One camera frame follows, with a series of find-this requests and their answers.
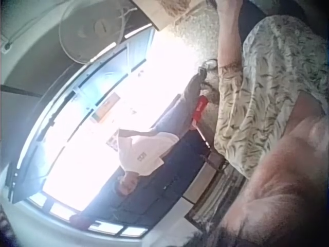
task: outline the man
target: man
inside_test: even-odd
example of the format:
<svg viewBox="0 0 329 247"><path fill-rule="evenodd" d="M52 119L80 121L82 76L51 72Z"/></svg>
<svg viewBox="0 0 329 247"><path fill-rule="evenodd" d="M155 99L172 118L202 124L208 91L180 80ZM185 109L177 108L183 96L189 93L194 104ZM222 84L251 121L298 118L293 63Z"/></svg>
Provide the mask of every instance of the man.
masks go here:
<svg viewBox="0 0 329 247"><path fill-rule="evenodd" d="M119 195L131 194L140 176L148 176L162 166L162 158L190 129L206 76L206 70L200 67L181 98L150 131L119 130L118 152L125 172L115 185Z"/></svg>

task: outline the floral shirt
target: floral shirt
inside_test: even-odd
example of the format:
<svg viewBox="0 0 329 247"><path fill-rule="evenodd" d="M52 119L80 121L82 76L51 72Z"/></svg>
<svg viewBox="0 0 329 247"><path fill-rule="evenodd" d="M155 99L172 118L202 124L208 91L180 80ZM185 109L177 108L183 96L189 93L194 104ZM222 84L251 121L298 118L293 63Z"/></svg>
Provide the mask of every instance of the floral shirt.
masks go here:
<svg viewBox="0 0 329 247"><path fill-rule="evenodd" d="M290 16L260 21L242 53L242 62L218 69L214 145L249 178L281 138L301 91L310 93L328 113L328 53L324 39Z"/></svg>

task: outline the bright window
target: bright window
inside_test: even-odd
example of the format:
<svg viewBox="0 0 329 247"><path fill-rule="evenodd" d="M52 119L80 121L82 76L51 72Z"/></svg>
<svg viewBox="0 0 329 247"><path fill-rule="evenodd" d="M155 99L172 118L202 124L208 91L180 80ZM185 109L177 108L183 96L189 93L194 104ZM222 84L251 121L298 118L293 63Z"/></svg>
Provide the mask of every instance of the bright window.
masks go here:
<svg viewBox="0 0 329 247"><path fill-rule="evenodd" d="M67 207L62 206L59 203L55 203L52 206L50 213L65 221L68 221L72 215L76 214L76 212L68 209Z"/></svg>
<svg viewBox="0 0 329 247"><path fill-rule="evenodd" d="M136 228L136 227L128 227L121 234L122 237L140 237L142 236L147 229L145 228Z"/></svg>
<svg viewBox="0 0 329 247"><path fill-rule="evenodd" d="M47 197L41 193L36 193L32 197L30 197L30 200L37 206L43 207L43 205L45 204L45 202L47 200Z"/></svg>
<svg viewBox="0 0 329 247"><path fill-rule="evenodd" d="M123 229L122 225L114 225L110 223L100 222L96 221L96 223L99 223L99 226L92 225L89 229L96 232L101 233L107 233L111 235L117 234L121 229Z"/></svg>

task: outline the wall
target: wall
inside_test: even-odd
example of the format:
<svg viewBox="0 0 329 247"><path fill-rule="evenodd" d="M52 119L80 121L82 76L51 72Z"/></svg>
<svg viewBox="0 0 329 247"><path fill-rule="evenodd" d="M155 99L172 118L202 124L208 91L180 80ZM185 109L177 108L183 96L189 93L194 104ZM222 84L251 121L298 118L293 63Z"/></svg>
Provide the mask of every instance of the wall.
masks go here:
<svg viewBox="0 0 329 247"><path fill-rule="evenodd" d="M1 92L1 166L2 171L11 161L12 156L19 152L17 143L23 143L27 126L24 121L33 110L38 98Z"/></svg>
<svg viewBox="0 0 329 247"><path fill-rule="evenodd" d="M40 14L58 4L64 0L7 0L2 1L3 6L1 7L1 34L6 38L10 38L15 34L27 21L34 17L40 16ZM28 29L27 32L22 34L16 41L13 42L11 50L5 55L1 55L1 84L11 84L7 81L7 78L14 70L18 62L21 60L24 54L26 54L31 47L35 46L35 43L43 37L49 30L57 26L59 23L65 8L68 3L64 3L53 10L51 10L45 17L43 17L38 23ZM48 49L45 48L34 50L33 56L30 56L25 61L21 71L15 73L36 73L36 69L40 72L43 71L43 66L47 67L55 56L62 57L66 61L70 61L68 57L64 57L64 52L59 45L58 29L55 30L56 35L47 38ZM19 83L26 83L26 80L21 80Z"/></svg>
<svg viewBox="0 0 329 247"><path fill-rule="evenodd" d="M142 247L181 246L198 231L184 216L192 204L181 198L170 212L143 238Z"/></svg>

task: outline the wire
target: wire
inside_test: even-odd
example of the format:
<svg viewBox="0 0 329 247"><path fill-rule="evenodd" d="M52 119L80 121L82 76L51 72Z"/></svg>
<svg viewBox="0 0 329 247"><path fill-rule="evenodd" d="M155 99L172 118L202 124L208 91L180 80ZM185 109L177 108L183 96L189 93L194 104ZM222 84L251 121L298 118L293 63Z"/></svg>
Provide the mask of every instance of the wire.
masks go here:
<svg viewBox="0 0 329 247"><path fill-rule="evenodd" d="M36 16L32 19L30 19L29 21L27 21L22 27L20 27L9 39L8 39L8 43L12 44L14 43L17 39L19 39L23 34L25 34L31 27L33 27L36 23L38 23L45 15L47 15L49 12L51 12L52 10L56 9L56 7L69 2L70 0L64 0L60 3L57 3L49 8L47 8L46 10L42 11L40 13L39 16Z"/></svg>

